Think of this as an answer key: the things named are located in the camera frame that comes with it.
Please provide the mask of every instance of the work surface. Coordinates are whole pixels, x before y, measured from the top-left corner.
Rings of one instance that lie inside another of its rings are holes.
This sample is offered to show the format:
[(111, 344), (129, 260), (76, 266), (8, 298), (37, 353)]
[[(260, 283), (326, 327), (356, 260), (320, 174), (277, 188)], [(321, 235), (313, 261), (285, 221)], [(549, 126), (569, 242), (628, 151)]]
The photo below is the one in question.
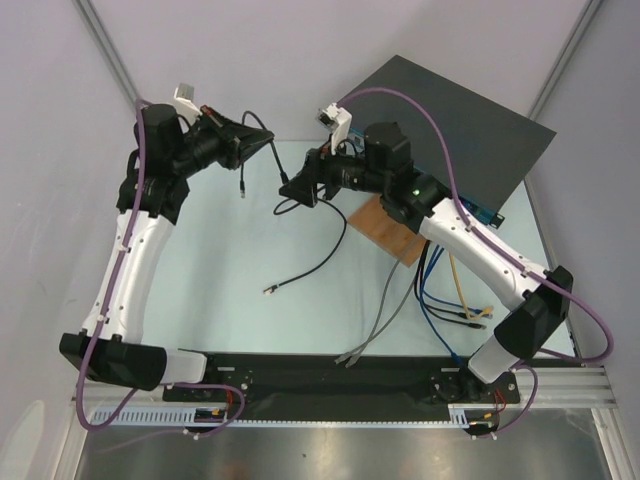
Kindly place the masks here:
[[(285, 170), (293, 177), (306, 151), (318, 142), (276, 145)], [(394, 259), (349, 227), (342, 245), (324, 267), (273, 295), (264, 295), (266, 287), (319, 263), (337, 241), (342, 220), (322, 204), (274, 216), (272, 210), (282, 198), (268, 147), (249, 160), (245, 180), (245, 199), (240, 198), (238, 172), (212, 165), (190, 180), (191, 193), (156, 270), (145, 314), (144, 343), (203, 351), (309, 354), (340, 354), (360, 344), (373, 325)], [(343, 190), (333, 203), (348, 217), (367, 198), (367, 194)], [(524, 185), (501, 213), (506, 220), (499, 236), (546, 265)], [(383, 321), (402, 299), (414, 270), (398, 267)], [(470, 306), (495, 308), (493, 320), (483, 321), (486, 330), (435, 320), (456, 353), (470, 355), (491, 336), (507, 311), (460, 262), (458, 273)], [(458, 301), (446, 258), (429, 278), (427, 289), (440, 298)], [(573, 353), (564, 325), (547, 347)], [(413, 297), (367, 353), (448, 354)]]

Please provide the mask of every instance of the gray cable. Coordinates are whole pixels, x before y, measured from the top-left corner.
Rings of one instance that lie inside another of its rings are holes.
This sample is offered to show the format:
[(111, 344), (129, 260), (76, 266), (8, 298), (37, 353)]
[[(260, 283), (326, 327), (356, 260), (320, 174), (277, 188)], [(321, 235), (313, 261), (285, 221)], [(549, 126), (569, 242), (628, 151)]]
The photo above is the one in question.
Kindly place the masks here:
[(398, 268), (398, 265), (400, 265), (400, 262), (402, 261), (402, 259), (407, 255), (407, 253), (409, 253), (409, 250), (411, 250), (411, 248), (415, 245), (415, 243), (417, 241), (418, 241), (418, 235), (416, 235), (413, 238), (413, 240), (409, 243), (409, 245), (407, 245), (405, 247), (405, 249), (402, 251), (402, 253), (398, 257), (398, 259), (396, 260), (396, 263), (393, 264), (393, 267), (391, 268), (391, 271), (389, 272), (389, 276), (387, 277), (387, 281), (384, 284), (384, 289), (382, 290), (382, 298), (380, 299), (380, 306), (378, 307), (378, 314), (376, 315), (376, 321), (373, 324), (373, 328), (371, 329), (371, 333), (369, 333), (369, 337), (363, 343), (358, 345), (356, 348), (354, 348), (352, 350), (349, 350), (348, 352), (340, 355), (340, 357), (338, 357), (335, 360), (336, 364), (342, 363), (346, 359), (348, 359), (349, 357), (352, 357), (349, 360), (349, 362), (347, 362), (346, 366), (350, 367), (350, 366), (354, 365), (358, 361), (358, 359), (360, 358), (360, 355), (362, 355), (364, 350), (367, 348), (367, 346), (373, 340), (378, 338), (378, 336), (389, 326), (389, 324), (398, 315), (398, 313), (400, 313), (400, 310), (404, 306), (404, 304), (407, 301), (407, 298), (409, 296), (409, 293), (411, 292), (411, 287), (413, 286), (413, 278), (411, 279), (411, 284), (409, 285), (409, 290), (407, 290), (407, 293), (405, 294), (404, 298), (402, 299), (402, 302), (400, 302), (400, 305), (398, 305), (398, 308), (396, 308), (396, 311), (393, 312), (393, 315), (391, 315), (389, 320), (387, 320), (387, 323), (384, 324), (384, 326), (380, 329), (380, 331), (376, 333), (376, 328), (378, 328), (378, 324), (380, 323), (380, 319), (382, 318), (382, 310), (384, 308), (384, 302), (385, 302), (385, 299), (387, 297), (387, 291), (389, 290), (389, 285), (391, 284), (391, 279), (393, 278), (393, 275), (396, 272), (396, 269)]

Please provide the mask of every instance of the wooden board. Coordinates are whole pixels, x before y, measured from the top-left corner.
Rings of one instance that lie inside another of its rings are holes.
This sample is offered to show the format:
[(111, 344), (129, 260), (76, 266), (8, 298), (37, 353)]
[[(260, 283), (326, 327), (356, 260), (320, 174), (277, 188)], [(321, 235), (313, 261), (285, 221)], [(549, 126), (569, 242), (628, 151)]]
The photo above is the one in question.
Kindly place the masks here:
[[(393, 220), (380, 204), (380, 197), (374, 195), (353, 215), (349, 217), (349, 225), (362, 233), (369, 240), (387, 253), (398, 258), (416, 234), (404, 225)], [(425, 239), (420, 237), (411, 250), (405, 255), (402, 263), (407, 267), (420, 257)]]

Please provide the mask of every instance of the white wall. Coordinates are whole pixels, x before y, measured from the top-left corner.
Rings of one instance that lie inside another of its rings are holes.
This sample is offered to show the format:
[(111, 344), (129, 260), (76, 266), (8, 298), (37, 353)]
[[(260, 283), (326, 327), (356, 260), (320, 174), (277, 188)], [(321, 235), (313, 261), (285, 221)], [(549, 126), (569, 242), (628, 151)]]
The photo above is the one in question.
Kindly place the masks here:
[(280, 140), (314, 140), (319, 107), (399, 53), (526, 113), (586, 0), (94, 0), (138, 88), (181, 82)]
[(0, 478), (22, 478), (10, 434), (40, 400), (42, 479), (75, 384), (58, 342), (102, 278), (133, 118), (69, 0), (6, 4), (0, 52)]
[[(540, 117), (558, 131), (531, 173), (540, 220), (575, 291), (612, 327), (606, 368), (640, 458), (640, 3), (605, 2)], [(602, 334), (572, 310), (587, 354)]]

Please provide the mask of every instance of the blue cable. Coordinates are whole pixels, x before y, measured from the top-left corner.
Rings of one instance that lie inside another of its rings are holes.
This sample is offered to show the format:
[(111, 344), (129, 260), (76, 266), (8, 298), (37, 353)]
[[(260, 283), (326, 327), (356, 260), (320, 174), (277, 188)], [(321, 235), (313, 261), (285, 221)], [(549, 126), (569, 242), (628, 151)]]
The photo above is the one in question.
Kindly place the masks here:
[[(442, 255), (443, 252), (444, 252), (444, 248), (442, 248), (440, 245), (436, 246), (436, 249), (433, 251), (433, 254), (431, 255), (431, 259), (433, 259), (434, 255), (436, 255), (435, 261), (437, 263), (438, 260), (440, 260), (440, 256)], [(449, 305), (450, 307), (456, 307), (456, 308), (464, 308), (459, 303), (453, 303), (453, 302), (448, 302), (446, 300), (441, 300), (439, 298), (434, 297), (429, 292), (425, 292), (424, 290), (422, 291), (422, 293), (426, 295), (429, 299), (433, 300), (434, 302), (438, 302), (442, 305)], [(469, 307), (469, 311), (475, 313), (476, 315), (479, 315), (483, 312), (483, 310), (479, 308), (471, 308), (471, 307)]]
[[(429, 275), (431, 274), (433, 267), (435, 267), (436, 262), (440, 258), (440, 255), (442, 255), (443, 251), (444, 249), (441, 249), (438, 252), (438, 248), (436, 248), (431, 254), (431, 258), (429, 259), (429, 263), (427, 264), (427, 269), (424, 272), (424, 277), (422, 278), (422, 282), (420, 284), (421, 291), (424, 292), (424, 288), (427, 283), (427, 278), (429, 278)], [(429, 326), (431, 326), (431, 330), (433, 330), (433, 333), (436, 334), (436, 337), (438, 337), (438, 340), (440, 340), (442, 344), (445, 346), (445, 348), (449, 351), (449, 353), (451, 354), (451, 358), (453, 358), (456, 364), (462, 365), (463, 364), (462, 359), (456, 354), (456, 352), (453, 351), (453, 349), (449, 346), (446, 340), (442, 338), (442, 335), (440, 335), (440, 333), (436, 329), (435, 325), (433, 324), (433, 321), (431, 321), (431, 318), (429, 317), (427, 308), (424, 303), (424, 298), (422, 296), (420, 296), (420, 308), (422, 309), (422, 313), (424, 314), (424, 317), (427, 319), (427, 322), (429, 322)]]

